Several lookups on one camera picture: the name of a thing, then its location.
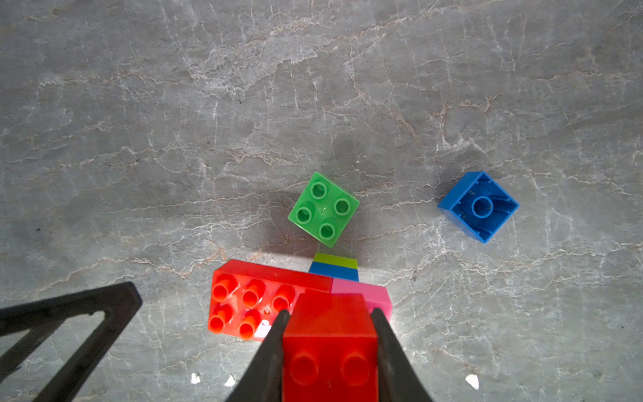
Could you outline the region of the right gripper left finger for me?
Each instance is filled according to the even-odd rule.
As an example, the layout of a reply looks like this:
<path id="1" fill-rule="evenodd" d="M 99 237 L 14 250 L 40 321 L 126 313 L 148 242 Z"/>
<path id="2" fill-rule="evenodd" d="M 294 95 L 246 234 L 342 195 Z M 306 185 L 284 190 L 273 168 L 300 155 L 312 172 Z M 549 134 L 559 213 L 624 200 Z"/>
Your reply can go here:
<path id="1" fill-rule="evenodd" d="M 283 333 L 291 314 L 282 310 L 226 402 L 282 401 Z"/>

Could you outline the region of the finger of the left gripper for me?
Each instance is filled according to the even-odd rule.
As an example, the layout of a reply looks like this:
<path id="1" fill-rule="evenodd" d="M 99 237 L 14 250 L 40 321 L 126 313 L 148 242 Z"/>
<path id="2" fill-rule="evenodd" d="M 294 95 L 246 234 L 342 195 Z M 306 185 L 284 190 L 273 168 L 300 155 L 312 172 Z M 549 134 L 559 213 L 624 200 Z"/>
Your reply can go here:
<path id="1" fill-rule="evenodd" d="M 1 380 L 18 371 L 67 319 L 103 312 L 100 325 L 35 397 L 37 401 L 72 401 L 141 306 L 136 286 L 126 281 L 3 308 L 1 335 L 26 334 L 1 356 Z"/>

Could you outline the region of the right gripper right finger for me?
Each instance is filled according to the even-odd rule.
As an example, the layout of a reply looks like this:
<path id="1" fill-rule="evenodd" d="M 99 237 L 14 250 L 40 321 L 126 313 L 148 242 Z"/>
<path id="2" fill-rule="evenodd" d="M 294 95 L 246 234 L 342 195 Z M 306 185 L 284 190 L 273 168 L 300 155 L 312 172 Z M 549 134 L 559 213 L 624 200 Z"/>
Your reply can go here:
<path id="1" fill-rule="evenodd" d="M 432 402 L 383 311 L 375 308 L 371 318 L 378 335 L 378 400 Z"/>

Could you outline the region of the red square lego brick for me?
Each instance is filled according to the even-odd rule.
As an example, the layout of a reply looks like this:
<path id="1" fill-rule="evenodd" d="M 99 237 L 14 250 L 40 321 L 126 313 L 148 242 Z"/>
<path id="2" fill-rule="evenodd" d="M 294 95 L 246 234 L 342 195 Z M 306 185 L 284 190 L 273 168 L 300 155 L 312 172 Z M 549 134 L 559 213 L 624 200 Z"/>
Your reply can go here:
<path id="1" fill-rule="evenodd" d="M 284 401 L 378 400 L 378 335 L 362 295 L 301 295 L 283 348 Z"/>

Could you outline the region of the long red lego brick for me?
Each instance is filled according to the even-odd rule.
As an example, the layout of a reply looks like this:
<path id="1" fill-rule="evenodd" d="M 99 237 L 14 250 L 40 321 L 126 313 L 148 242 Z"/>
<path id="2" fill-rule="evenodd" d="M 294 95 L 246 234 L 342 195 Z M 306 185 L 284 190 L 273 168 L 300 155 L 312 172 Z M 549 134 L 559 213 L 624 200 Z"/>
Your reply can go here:
<path id="1" fill-rule="evenodd" d="M 280 311 L 292 312 L 301 294 L 330 293 L 333 279 L 231 260 L 213 273 L 208 330 L 263 341 Z"/>

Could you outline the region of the pink square lego brick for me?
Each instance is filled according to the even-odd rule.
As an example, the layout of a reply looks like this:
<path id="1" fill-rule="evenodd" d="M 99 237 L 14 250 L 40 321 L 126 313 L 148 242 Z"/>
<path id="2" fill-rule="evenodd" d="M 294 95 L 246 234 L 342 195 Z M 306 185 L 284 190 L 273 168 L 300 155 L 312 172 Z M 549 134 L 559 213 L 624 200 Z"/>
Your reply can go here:
<path id="1" fill-rule="evenodd" d="M 369 313 L 372 313 L 375 308 L 379 308 L 388 321 L 391 319 L 393 303 L 391 302 L 387 288 L 384 286 L 334 278 L 332 293 L 361 294 L 364 297 Z"/>

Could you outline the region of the lime green square lego brick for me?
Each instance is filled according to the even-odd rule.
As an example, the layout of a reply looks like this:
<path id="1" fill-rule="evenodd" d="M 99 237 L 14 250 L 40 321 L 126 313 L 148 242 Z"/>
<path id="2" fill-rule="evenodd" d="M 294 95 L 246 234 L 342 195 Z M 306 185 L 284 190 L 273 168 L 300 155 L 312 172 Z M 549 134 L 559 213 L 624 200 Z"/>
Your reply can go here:
<path id="1" fill-rule="evenodd" d="M 351 269 L 358 269 L 358 260 L 348 257 L 334 256 L 324 253 L 316 253 L 313 257 L 314 262 L 323 263 L 333 266 L 342 266 Z"/>

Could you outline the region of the upturned blue square lego brick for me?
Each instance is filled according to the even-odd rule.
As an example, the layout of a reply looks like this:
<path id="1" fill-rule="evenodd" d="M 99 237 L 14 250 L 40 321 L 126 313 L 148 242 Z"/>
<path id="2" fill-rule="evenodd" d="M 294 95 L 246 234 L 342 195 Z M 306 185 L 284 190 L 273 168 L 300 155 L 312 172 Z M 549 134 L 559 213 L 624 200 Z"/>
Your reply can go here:
<path id="1" fill-rule="evenodd" d="M 487 244 L 518 210 L 519 203 L 485 172 L 468 172 L 438 203 L 466 235 Z"/>

